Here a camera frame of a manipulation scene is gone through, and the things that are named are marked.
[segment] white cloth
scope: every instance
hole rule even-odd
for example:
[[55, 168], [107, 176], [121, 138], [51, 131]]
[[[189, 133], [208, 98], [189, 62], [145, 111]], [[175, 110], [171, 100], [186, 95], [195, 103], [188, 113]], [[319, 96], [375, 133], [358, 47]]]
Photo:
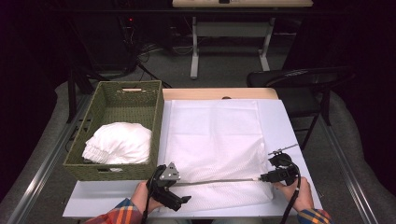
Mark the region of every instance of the white cloth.
[[[267, 173], [258, 102], [255, 100], [173, 101], [164, 162], [173, 161], [177, 183], [246, 180]], [[191, 195], [179, 211], [268, 203], [269, 183], [216, 182], [172, 187]]]
[[110, 123], [86, 142], [82, 157], [103, 164], [147, 162], [150, 139], [151, 130], [139, 123]]

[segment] table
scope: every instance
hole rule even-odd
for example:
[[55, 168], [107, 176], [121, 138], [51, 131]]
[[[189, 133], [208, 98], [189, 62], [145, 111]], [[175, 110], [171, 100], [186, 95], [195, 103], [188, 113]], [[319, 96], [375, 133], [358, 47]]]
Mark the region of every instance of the table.
[[[267, 151], [274, 151], [280, 147], [287, 147], [297, 143], [291, 128], [286, 110], [280, 100], [277, 99], [273, 89], [250, 89], [250, 88], [225, 88], [225, 89], [164, 89], [163, 95], [165, 106], [163, 110], [162, 135], [166, 136], [170, 116], [170, 100], [209, 100], [231, 97], [234, 99], [262, 99], [265, 104], [260, 104], [262, 113], [262, 126], [273, 127], [263, 129], [264, 141]], [[166, 138], [161, 138], [159, 164], [162, 164]], [[316, 208], [321, 208], [315, 185], [312, 182], [303, 155], [298, 147], [288, 149], [287, 153], [299, 166], [301, 174], [311, 184]], [[268, 162], [269, 170], [275, 169]], [[123, 181], [78, 181], [70, 200], [64, 210], [64, 217], [85, 218], [96, 217], [112, 209], [117, 203], [126, 197], [131, 197], [138, 180]], [[276, 217], [282, 216], [287, 206], [283, 195], [274, 191], [274, 199], [270, 203], [251, 206], [207, 210], [198, 212], [152, 212], [149, 217], [179, 217], [179, 218], [216, 218], [216, 217]]]
[[[173, 7], [312, 7], [311, 0], [173, 0]], [[191, 78], [198, 78], [198, 36], [264, 37], [259, 49], [262, 71], [269, 71], [266, 54], [274, 30], [275, 18], [266, 21], [198, 21], [192, 17]]]

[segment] metal rod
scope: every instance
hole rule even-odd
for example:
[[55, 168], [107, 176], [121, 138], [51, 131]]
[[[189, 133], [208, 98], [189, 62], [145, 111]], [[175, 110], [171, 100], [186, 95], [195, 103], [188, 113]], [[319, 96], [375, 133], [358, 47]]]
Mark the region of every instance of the metal rod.
[[341, 166], [341, 171], [346, 181], [346, 185], [349, 188], [350, 194], [352, 195], [352, 198], [355, 201], [359, 212], [361, 213], [361, 218], [366, 224], [378, 223], [373, 213], [373, 210], [370, 207], [370, 204], [367, 202], [366, 196], [361, 190], [361, 185], [359, 184], [358, 179], [353, 173], [349, 161], [347, 160], [343, 149], [341, 149], [341, 146], [339, 145], [338, 140], [334, 132], [332, 131], [332, 127], [328, 126], [325, 123], [322, 116], [320, 116], [319, 123], [330, 142], [332, 151], [336, 155], [336, 159]]
[[70, 123], [65, 124], [65, 127], [60, 134], [61, 138], [58, 139], [56, 147], [49, 153], [46, 159], [44, 159], [29, 187], [23, 194], [14, 212], [11, 214], [7, 224], [25, 223], [25, 219], [35, 204], [35, 200], [38, 198], [41, 190], [44, 188], [44, 185], [46, 184], [47, 179], [50, 177], [53, 167], [55, 166], [62, 150], [64, 149], [64, 144], [67, 143], [70, 133], [74, 131], [74, 127], [76, 126], [78, 119], [85, 111], [83, 108], [88, 105], [90, 99], [91, 97], [88, 95], [83, 95], [81, 97], [76, 116]]
[[344, 10], [319, 10], [309, 8], [130, 8], [130, 9], [67, 9], [49, 8], [50, 12], [73, 15], [134, 15], [134, 16], [268, 16], [268, 17], [319, 17], [322, 19], [349, 15]]

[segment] plaid shirt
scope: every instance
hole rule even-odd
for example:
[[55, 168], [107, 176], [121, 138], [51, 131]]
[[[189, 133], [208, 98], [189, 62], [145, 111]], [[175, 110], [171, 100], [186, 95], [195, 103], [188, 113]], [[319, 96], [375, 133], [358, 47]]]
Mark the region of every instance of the plaid shirt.
[[115, 208], [99, 217], [93, 217], [86, 224], [137, 224], [140, 223], [142, 214], [136, 209], [131, 200], [124, 199]]
[[[99, 217], [93, 217], [86, 224], [138, 224], [142, 218], [139, 211], [134, 210], [131, 200], [124, 199], [115, 208]], [[329, 214], [320, 209], [305, 209], [297, 216], [300, 224], [333, 224]]]
[[297, 216], [298, 221], [300, 224], [311, 224], [311, 223], [318, 223], [318, 224], [333, 224], [332, 218], [330, 215], [321, 209], [305, 209], [298, 213]]

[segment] hand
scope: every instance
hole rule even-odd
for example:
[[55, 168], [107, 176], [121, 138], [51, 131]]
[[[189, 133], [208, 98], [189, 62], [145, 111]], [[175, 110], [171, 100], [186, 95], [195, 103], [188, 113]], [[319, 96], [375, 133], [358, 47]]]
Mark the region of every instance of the hand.
[[[289, 202], [291, 196], [297, 188], [297, 181], [298, 180], [296, 179], [294, 183], [290, 186], [283, 185], [279, 182], [274, 183], [273, 185], [276, 189], [282, 191], [283, 195], [285, 195], [286, 200], [288, 200]], [[308, 183], [308, 180], [306, 180], [306, 178], [303, 176], [301, 177], [300, 192], [298, 194], [298, 198], [294, 203], [293, 208], [297, 212], [300, 212], [304, 209], [314, 208], [314, 200], [312, 199], [311, 187]]]
[[[148, 188], [146, 187], [147, 181], [140, 182], [134, 194], [132, 195], [131, 201], [134, 205], [136, 205], [137, 209], [141, 214], [144, 213], [146, 210], [146, 202], [148, 197]], [[148, 203], [148, 213], [152, 212], [152, 210], [163, 206], [161, 203], [155, 201], [154, 199], [150, 198]]]

